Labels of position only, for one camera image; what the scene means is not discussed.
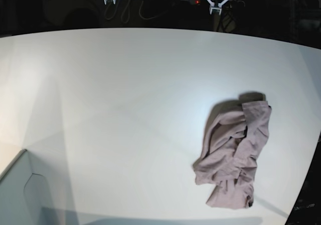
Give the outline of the mauve pink t-shirt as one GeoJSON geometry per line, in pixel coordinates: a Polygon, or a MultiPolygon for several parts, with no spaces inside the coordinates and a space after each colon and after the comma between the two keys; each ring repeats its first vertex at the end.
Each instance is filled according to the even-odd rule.
{"type": "Polygon", "coordinates": [[[208,206],[252,206],[257,159],[269,138],[271,112],[267,101],[249,101],[223,108],[209,124],[193,166],[197,185],[215,185],[208,206]]]}

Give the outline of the white cardboard box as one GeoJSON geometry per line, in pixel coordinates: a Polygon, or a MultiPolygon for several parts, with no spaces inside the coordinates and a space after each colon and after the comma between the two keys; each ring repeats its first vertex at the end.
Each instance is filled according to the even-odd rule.
{"type": "Polygon", "coordinates": [[[18,153],[1,174],[1,224],[80,224],[65,154],[18,153]]]}

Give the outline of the black power strip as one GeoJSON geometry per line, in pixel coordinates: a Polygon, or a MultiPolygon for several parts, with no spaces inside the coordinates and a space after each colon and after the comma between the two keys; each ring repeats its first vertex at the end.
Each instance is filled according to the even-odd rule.
{"type": "Polygon", "coordinates": [[[201,0],[189,0],[189,2],[192,5],[199,5],[201,3],[201,0]]]}

